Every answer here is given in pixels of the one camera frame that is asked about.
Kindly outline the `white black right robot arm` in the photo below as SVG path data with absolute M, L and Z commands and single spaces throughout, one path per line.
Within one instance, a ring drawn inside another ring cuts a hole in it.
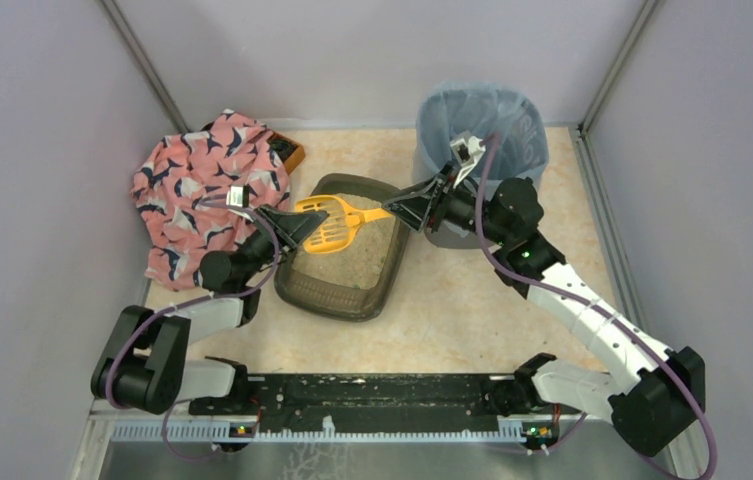
M 477 198 L 470 187 L 455 185 L 445 168 L 382 206 L 416 231 L 447 222 L 482 232 L 496 247 L 492 256 L 501 281 L 551 313 L 601 361 L 604 369 L 597 372 L 552 354 L 536 355 L 515 373 L 530 405 L 562 404 L 595 416 L 645 457 L 660 453 L 704 411 L 703 358 L 637 329 L 586 285 L 540 233 L 544 210 L 530 179 L 509 178 Z

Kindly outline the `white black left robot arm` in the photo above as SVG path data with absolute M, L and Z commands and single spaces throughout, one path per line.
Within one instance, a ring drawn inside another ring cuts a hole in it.
M 116 409 L 163 414 L 177 402 L 222 398 L 239 391 L 238 363 L 190 361 L 188 347 L 213 334 L 240 328 L 255 317 L 264 272 L 273 276 L 328 218 L 322 210 L 291 213 L 261 206 L 247 210 L 256 229 L 232 251 L 210 250 L 200 261 L 207 295 L 158 311 L 125 307 L 100 354 L 90 390 Z

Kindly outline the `yellow litter scoop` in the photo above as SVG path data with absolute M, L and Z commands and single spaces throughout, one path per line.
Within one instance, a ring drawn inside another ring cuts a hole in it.
M 352 244 L 364 225 L 393 217 L 382 208 L 353 207 L 336 195 L 307 197 L 294 205 L 294 211 L 327 214 L 318 229 L 303 242 L 302 248 L 309 254 L 341 252 Z

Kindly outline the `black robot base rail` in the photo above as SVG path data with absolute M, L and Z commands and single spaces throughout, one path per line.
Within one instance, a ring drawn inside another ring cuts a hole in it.
M 511 374 L 239 374 L 193 416 L 234 415 L 237 437 L 281 441 L 551 441 L 574 408 L 531 399 Z

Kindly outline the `dark translucent litter box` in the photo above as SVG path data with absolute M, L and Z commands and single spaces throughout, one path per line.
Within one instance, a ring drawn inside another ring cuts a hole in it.
M 276 272 L 274 287 L 279 297 L 298 308 L 324 317 L 364 322 L 381 314 L 400 269 L 409 237 L 409 229 L 396 222 L 391 247 L 378 283 L 370 289 L 341 287 L 295 271 L 297 253 Z

